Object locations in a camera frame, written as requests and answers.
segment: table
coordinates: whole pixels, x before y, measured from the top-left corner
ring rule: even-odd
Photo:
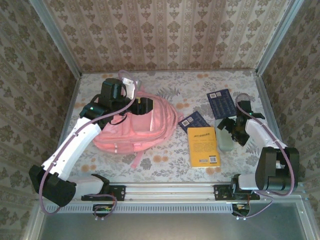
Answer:
[[[132,73],[143,82],[145,91],[167,99],[184,116],[198,111],[208,124],[215,119],[207,93],[229,89],[235,100],[240,93],[250,95],[252,110],[264,114],[253,70],[216,71],[143,71]],[[82,108],[100,93],[106,78],[117,73],[83,74],[68,131],[70,132]],[[167,183],[167,182],[229,182],[234,174],[254,173],[260,149],[250,138],[244,147],[234,144],[231,152],[220,152],[221,166],[191,168],[187,134],[177,126],[170,140],[148,149],[136,169],[131,163],[135,154],[105,153],[91,142],[74,165],[71,176],[99,174],[111,183]]]

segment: backpack strap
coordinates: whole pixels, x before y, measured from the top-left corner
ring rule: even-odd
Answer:
[[[136,169],[136,167],[138,166],[138,164],[141,161],[142,156],[144,155],[144,151],[138,151],[136,153],[136,156],[133,160],[133,163],[131,164],[131,168]]]

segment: metal floor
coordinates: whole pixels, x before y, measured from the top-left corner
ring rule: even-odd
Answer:
[[[252,204],[252,213],[262,208]],[[95,221],[92,214],[45,217],[40,240],[305,240],[297,207],[274,203],[247,220],[231,214],[114,214]]]

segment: wall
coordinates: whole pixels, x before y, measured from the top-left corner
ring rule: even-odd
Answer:
[[[320,1],[304,1],[262,78],[320,225]]]
[[[75,79],[27,0],[0,1],[0,240],[19,239],[28,176],[57,147]]]
[[[253,69],[289,0],[45,0],[82,72]]]

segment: qr code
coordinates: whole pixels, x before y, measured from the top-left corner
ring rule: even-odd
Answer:
[[[210,159],[210,163],[211,164],[216,164],[217,163],[217,157],[216,156],[210,156],[209,159]]]
[[[183,125],[184,127],[188,126],[188,125],[189,125],[188,120],[184,120],[184,121],[182,122],[182,125]]]

